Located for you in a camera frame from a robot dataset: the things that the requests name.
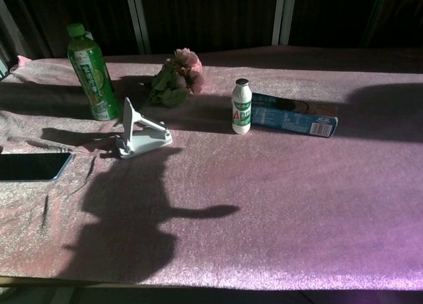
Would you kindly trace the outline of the green tea bottle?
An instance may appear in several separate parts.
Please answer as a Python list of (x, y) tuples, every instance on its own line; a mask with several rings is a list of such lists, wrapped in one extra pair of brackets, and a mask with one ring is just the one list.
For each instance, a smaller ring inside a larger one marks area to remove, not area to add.
[(71, 38), (67, 56), (89, 100), (93, 118), (109, 121), (119, 117), (120, 106), (100, 47), (87, 36), (81, 23), (69, 24), (67, 32)]

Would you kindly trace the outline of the small white AD milk bottle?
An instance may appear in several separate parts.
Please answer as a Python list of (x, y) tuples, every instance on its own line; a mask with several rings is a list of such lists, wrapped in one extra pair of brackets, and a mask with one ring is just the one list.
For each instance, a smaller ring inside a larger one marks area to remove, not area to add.
[(249, 81), (241, 78), (235, 81), (232, 92), (232, 128), (237, 134), (245, 134), (250, 130), (252, 91)]

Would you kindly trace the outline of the black smartphone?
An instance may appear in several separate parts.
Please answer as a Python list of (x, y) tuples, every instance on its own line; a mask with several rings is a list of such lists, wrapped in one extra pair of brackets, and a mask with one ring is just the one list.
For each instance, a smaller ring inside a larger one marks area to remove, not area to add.
[(44, 182), (57, 179), (70, 153), (0, 154), (0, 182)]

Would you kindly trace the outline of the pink foam table cloth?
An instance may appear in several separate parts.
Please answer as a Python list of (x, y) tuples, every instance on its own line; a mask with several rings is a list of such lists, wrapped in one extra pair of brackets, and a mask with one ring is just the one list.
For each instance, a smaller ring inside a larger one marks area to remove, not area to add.
[[(68, 152), (0, 182), (0, 276), (238, 289), (423, 290), (423, 48), (201, 54), (206, 84), (145, 108), (170, 146), (119, 158), (66, 59), (0, 81), (0, 150)], [(338, 109), (331, 137), (232, 128), (232, 92)]]

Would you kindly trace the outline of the white folding phone stand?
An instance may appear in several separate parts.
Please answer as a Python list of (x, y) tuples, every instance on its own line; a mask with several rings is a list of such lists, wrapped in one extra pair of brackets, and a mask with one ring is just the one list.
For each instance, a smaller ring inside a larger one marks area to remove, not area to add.
[(166, 125), (136, 111), (128, 97), (124, 100), (122, 124), (124, 131), (116, 135), (116, 148), (121, 159), (130, 159), (173, 142)]

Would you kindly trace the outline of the pink artificial flower bouquet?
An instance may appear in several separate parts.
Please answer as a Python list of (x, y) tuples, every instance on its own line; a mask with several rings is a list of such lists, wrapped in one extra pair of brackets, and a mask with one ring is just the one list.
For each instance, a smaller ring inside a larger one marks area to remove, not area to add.
[(150, 84), (150, 93), (142, 107), (160, 105), (174, 108), (182, 104), (189, 95), (200, 94), (205, 79), (202, 62), (189, 48), (176, 49), (174, 56), (166, 59), (160, 72)]

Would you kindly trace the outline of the white window frame post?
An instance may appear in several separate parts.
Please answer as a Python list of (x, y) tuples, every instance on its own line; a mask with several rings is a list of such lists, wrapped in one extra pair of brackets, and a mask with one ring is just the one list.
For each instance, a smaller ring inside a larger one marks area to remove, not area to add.
[(271, 45), (288, 45), (295, 0), (276, 0)]
[(150, 54), (151, 46), (142, 0), (127, 0), (134, 28), (137, 48), (140, 54)]

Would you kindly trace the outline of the blue rectangular snack box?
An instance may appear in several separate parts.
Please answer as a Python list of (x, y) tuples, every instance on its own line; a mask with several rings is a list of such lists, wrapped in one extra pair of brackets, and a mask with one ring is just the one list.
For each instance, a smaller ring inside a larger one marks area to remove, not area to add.
[(328, 138), (334, 134), (338, 125), (338, 109), (320, 102), (253, 93), (251, 123)]

